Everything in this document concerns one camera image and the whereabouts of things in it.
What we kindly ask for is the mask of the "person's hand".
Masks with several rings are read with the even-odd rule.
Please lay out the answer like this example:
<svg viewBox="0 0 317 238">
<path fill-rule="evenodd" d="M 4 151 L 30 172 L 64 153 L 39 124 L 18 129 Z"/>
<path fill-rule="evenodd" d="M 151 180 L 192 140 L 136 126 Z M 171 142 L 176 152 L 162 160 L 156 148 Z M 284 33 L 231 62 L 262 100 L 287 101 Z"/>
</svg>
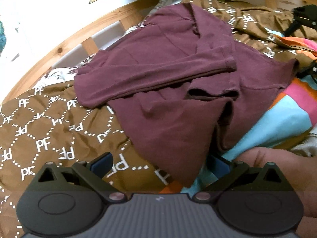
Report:
<svg viewBox="0 0 317 238">
<path fill-rule="evenodd" d="M 277 164 L 297 192 L 304 206 L 304 216 L 298 226 L 300 237 L 316 238 L 317 167 L 316 157 L 302 157 L 282 149 L 255 147 L 236 158 L 251 167 L 263 167 L 268 162 Z"/>
</svg>

